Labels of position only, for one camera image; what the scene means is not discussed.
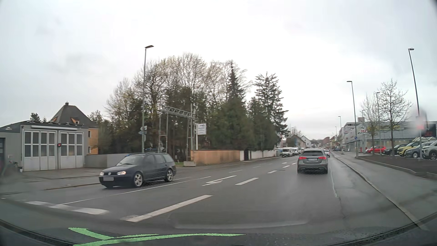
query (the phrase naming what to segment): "parked car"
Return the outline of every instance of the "parked car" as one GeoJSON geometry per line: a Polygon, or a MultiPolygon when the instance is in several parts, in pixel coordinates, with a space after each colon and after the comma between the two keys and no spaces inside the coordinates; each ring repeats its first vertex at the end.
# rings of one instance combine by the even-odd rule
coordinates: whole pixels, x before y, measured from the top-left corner
{"type": "Polygon", "coordinates": [[[145,181],[173,181],[176,165],[165,153],[149,152],[125,156],[117,165],[100,172],[99,181],[107,188],[114,186],[141,187],[145,181]]]}
{"type": "MultiPolygon", "coordinates": [[[[430,146],[432,143],[433,142],[422,143],[422,148],[425,146],[430,146]]],[[[411,148],[411,149],[406,150],[404,153],[404,156],[418,158],[420,156],[419,151],[420,151],[420,146],[417,146],[415,148],[411,148]]]]}
{"type": "Polygon", "coordinates": [[[305,149],[299,156],[297,172],[322,171],[328,173],[328,159],[323,149],[305,149]]]}
{"type": "Polygon", "coordinates": [[[406,145],[407,145],[407,144],[398,144],[398,145],[396,145],[394,148],[391,148],[391,149],[385,149],[383,153],[384,153],[385,155],[391,155],[391,154],[392,154],[392,151],[394,151],[395,154],[396,154],[398,148],[400,148],[400,147],[404,147],[404,146],[406,146],[406,145]]]}
{"type": "Polygon", "coordinates": [[[404,156],[404,153],[405,153],[405,151],[406,151],[407,149],[415,148],[415,147],[417,147],[418,145],[419,145],[419,142],[418,142],[418,141],[416,141],[416,142],[411,142],[411,143],[407,144],[407,145],[404,146],[404,147],[399,147],[398,150],[396,151],[396,153],[397,153],[398,155],[400,155],[400,156],[404,156]]]}
{"type": "Polygon", "coordinates": [[[373,150],[375,149],[375,153],[382,153],[386,149],[385,146],[373,146],[370,149],[366,150],[367,154],[371,154],[373,150]]]}
{"type": "Polygon", "coordinates": [[[329,149],[323,150],[323,152],[325,152],[327,157],[331,157],[331,152],[329,151],[329,149]]]}
{"type": "Polygon", "coordinates": [[[422,148],[422,157],[430,160],[437,159],[437,141],[422,148]]]}

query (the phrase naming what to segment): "yellow car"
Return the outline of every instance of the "yellow car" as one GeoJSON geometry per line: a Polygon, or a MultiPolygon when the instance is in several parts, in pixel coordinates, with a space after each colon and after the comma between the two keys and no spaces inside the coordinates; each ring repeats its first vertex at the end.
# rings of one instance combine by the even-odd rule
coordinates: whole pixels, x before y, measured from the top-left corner
{"type": "Polygon", "coordinates": [[[396,154],[404,156],[404,153],[407,149],[416,148],[417,146],[419,146],[419,144],[419,142],[411,142],[407,144],[407,146],[399,147],[396,154]]]}

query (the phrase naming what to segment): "orange wall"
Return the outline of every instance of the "orange wall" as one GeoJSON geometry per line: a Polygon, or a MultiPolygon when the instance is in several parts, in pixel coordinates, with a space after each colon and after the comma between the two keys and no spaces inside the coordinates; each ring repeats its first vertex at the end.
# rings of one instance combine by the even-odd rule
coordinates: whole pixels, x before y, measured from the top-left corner
{"type": "Polygon", "coordinates": [[[214,165],[226,162],[239,162],[239,150],[195,150],[193,151],[196,165],[214,165]]]}
{"type": "Polygon", "coordinates": [[[89,155],[97,155],[99,154],[99,129],[90,128],[88,131],[91,131],[91,137],[88,138],[88,146],[91,146],[91,153],[89,155]]]}

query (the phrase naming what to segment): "red car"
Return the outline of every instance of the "red car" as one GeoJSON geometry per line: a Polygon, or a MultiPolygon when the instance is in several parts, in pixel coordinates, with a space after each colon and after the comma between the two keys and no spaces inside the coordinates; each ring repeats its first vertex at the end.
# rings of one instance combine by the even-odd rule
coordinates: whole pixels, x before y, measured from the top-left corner
{"type": "Polygon", "coordinates": [[[375,148],[375,153],[382,153],[385,150],[385,146],[373,146],[370,149],[367,149],[366,153],[371,154],[373,151],[373,148],[375,148]]]}

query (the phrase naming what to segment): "road sign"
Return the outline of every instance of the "road sign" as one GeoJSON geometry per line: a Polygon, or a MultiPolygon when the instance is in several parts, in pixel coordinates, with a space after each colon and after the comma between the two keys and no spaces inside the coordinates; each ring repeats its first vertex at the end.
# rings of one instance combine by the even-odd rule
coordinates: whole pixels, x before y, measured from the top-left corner
{"type": "Polygon", "coordinates": [[[206,135],[206,123],[197,124],[197,135],[206,135]]]}

